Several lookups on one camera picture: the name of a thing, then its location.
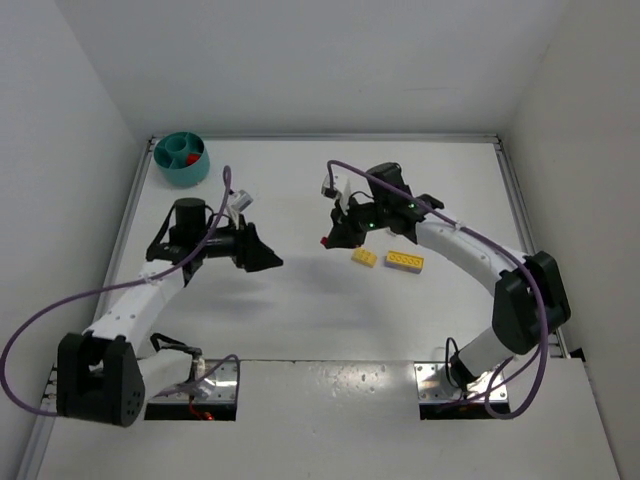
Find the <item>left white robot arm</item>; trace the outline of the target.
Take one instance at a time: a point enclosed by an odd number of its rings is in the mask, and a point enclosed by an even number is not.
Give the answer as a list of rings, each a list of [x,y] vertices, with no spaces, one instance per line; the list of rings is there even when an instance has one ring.
[[[147,248],[138,281],[83,333],[60,341],[59,416],[128,427],[155,397],[212,395],[216,369],[206,365],[201,349],[152,328],[209,258],[229,258],[247,273],[282,266],[244,218],[251,201],[240,190],[219,212],[198,198],[174,202]]]

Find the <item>short yellow lego brick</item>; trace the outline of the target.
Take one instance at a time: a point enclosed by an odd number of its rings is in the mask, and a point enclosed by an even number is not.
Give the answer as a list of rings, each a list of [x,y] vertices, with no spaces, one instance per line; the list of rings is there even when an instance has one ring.
[[[361,247],[356,248],[351,255],[353,262],[368,268],[373,268],[376,265],[377,259],[378,257],[375,253]]]

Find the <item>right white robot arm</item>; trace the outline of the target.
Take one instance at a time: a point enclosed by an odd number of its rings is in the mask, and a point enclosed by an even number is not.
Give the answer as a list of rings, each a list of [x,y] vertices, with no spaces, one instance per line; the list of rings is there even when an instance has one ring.
[[[395,162],[376,165],[360,175],[370,200],[358,202],[346,176],[330,160],[322,187],[333,200],[327,249],[356,249],[368,233],[389,230],[433,251],[475,279],[493,297],[490,326],[445,364],[445,379],[463,390],[504,361],[537,348],[547,354],[548,337],[571,317],[557,261],[548,253],[533,255],[503,247],[455,220],[442,201],[416,196]]]

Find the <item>red lego brick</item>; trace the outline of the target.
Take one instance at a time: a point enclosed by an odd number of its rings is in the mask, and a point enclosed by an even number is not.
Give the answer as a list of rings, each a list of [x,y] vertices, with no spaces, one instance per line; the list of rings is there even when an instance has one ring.
[[[193,164],[195,164],[198,160],[199,160],[200,156],[198,154],[195,153],[191,153],[187,156],[187,160],[186,160],[186,164],[188,166],[191,166]]]

